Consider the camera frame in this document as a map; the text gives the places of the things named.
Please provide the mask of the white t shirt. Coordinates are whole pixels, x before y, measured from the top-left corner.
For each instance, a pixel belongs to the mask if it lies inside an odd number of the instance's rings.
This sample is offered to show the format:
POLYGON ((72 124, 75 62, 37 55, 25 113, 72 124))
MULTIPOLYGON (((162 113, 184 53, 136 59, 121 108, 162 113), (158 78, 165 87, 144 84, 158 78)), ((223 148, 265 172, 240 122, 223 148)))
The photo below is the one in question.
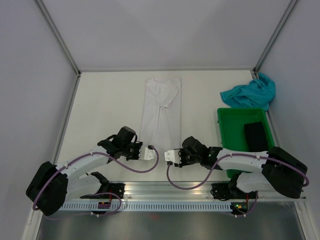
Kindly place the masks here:
POLYGON ((181 79, 148 79, 139 139, 159 152, 177 149, 181 146, 181 122, 181 79))

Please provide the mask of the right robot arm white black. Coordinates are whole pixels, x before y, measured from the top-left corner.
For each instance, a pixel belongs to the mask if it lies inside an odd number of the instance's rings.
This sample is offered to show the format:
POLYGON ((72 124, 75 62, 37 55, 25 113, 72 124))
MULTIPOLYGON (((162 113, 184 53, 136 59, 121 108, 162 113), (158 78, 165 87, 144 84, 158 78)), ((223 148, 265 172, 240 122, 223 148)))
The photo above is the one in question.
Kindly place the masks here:
POLYGON ((164 157, 168 166, 178 168, 199 164, 210 172, 239 171, 228 185, 229 194, 235 198, 251 192, 274 190, 285 197, 298 199, 310 183, 307 166, 277 146, 260 152, 235 151, 207 147, 190 136, 181 148, 168 150, 164 157))

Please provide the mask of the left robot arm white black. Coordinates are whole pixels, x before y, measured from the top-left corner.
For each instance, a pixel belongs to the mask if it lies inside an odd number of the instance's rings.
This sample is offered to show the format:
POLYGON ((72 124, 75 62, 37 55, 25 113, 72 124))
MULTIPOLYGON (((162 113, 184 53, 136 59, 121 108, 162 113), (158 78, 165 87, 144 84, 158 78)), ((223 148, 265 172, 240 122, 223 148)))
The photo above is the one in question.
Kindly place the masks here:
POLYGON ((51 216, 67 201, 89 195, 106 197, 109 182, 94 169, 120 157, 141 160, 142 148, 136 132, 124 126, 73 160, 61 164, 44 162, 26 190, 26 196, 33 202, 32 209, 51 216))

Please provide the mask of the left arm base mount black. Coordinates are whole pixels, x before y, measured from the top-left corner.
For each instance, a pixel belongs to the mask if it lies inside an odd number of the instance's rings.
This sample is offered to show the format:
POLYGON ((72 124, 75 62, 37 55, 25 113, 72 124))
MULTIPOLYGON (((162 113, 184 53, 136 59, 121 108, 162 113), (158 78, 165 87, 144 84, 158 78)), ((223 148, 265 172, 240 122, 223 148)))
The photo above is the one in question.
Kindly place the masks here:
POLYGON ((104 193, 101 195, 84 195, 81 196, 81 199, 104 199, 111 201, 113 199, 116 199, 117 197, 112 194, 107 193, 113 193, 120 197, 120 199, 123 199, 124 193, 125 193, 125 184, 124 183, 108 183, 103 184, 99 190, 97 191, 97 194, 104 193))

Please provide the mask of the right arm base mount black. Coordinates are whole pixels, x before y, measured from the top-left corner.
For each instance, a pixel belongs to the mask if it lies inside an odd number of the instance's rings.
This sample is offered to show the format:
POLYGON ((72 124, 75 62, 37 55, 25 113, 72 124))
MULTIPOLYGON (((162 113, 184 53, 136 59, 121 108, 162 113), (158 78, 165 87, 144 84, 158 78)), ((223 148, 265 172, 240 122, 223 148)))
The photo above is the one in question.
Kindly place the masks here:
POLYGON ((257 195, 255 191, 245 193, 228 182, 212 183, 210 193, 215 200, 220 201, 246 200, 247 198, 250 200, 255 199, 257 195))

